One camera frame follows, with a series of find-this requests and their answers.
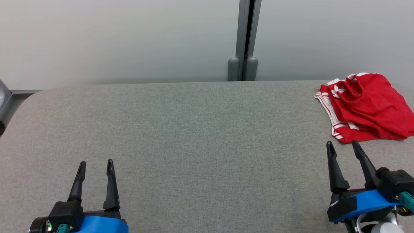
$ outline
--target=white partition panel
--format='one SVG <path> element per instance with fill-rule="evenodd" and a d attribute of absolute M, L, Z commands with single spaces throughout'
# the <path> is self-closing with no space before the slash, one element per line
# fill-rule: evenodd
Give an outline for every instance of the white partition panel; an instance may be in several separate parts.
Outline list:
<path fill-rule="evenodd" d="M 0 0 L 10 90 L 226 81 L 239 0 Z"/>
<path fill-rule="evenodd" d="M 379 72 L 414 87 L 414 2 L 262 0 L 256 80 Z"/>

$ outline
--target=gray fabric surface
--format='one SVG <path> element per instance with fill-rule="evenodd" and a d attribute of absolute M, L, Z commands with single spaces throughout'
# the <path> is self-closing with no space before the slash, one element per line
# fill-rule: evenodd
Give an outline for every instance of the gray fabric surface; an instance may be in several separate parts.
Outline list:
<path fill-rule="evenodd" d="M 130 232 L 344 233 L 328 222 L 328 140 L 351 188 L 351 145 L 313 98 L 325 81 L 93 85 L 46 90 L 0 139 L 0 229 L 26 232 L 87 163 L 85 211 L 102 208 L 112 158 Z M 411 90 L 397 87 L 414 107 Z M 378 168 L 414 174 L 414 138 L 362 142 Z M 412 218 L 400 217 L 406 232 Z"/>

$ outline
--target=folded clothing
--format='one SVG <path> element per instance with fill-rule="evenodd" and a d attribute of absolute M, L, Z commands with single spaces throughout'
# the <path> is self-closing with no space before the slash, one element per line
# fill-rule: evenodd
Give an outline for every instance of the folded clothing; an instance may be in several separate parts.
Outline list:
<path fill-rule="evenodd" d="M 342 143 L 403 140 L 414 135 L 414 113 L 378 73 L 349 75 L 321 85 L 317 98 L 330 116 L 332 135 Z"/>

